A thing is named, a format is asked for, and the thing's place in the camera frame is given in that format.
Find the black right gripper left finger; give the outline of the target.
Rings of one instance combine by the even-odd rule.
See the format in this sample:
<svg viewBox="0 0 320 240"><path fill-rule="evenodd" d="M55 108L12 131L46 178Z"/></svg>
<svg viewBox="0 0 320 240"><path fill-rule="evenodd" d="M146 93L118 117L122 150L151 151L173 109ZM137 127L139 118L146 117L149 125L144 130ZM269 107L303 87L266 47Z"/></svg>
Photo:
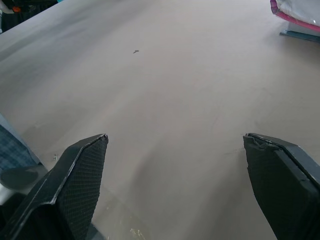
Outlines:
<svg viewBox="0 0 320 240"><path fill-rule="evenodd" d="M50 170L43 165L0 175L0 237L3 240L100 240L92 224L105 154L106 134L70 145Z"/></svg>

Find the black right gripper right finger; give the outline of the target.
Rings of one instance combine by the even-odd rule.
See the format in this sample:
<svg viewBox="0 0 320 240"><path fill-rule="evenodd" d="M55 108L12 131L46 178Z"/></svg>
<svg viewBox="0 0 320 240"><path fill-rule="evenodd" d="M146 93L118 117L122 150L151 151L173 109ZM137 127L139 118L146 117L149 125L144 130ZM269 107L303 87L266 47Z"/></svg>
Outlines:
<svg viewBox="0 0 320 240"><path fill-rule="evenodd" d="M255 199L278 240L320 238L320 166L298 145L243 136Z"/></svg>

